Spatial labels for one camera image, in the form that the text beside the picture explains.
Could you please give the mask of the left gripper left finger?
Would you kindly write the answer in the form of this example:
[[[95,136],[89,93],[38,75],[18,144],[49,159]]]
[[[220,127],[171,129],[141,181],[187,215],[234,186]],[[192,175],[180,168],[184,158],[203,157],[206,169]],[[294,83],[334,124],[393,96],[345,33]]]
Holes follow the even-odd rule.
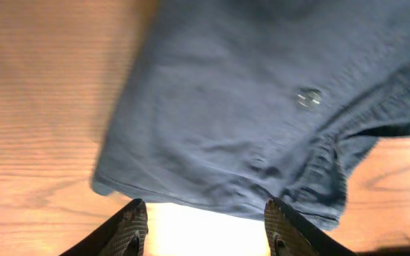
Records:
[[[61,256],[143,256],[147,221],[145,202],[133,199]]]

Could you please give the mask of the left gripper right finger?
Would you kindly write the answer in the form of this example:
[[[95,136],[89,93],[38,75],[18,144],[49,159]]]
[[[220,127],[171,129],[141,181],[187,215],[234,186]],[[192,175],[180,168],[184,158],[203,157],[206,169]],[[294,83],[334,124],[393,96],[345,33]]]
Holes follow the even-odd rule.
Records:
[[[264,224],[271,256],[355,256],[279,198],[270,198]]]

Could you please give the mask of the navy blue shorts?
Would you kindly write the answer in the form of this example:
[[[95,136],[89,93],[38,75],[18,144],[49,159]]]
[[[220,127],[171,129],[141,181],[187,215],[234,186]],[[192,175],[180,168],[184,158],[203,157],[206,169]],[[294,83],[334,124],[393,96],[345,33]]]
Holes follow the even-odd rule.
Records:
[[[410,1],[161,1],[92,187],[335,229],[347,179],[410,136]]]

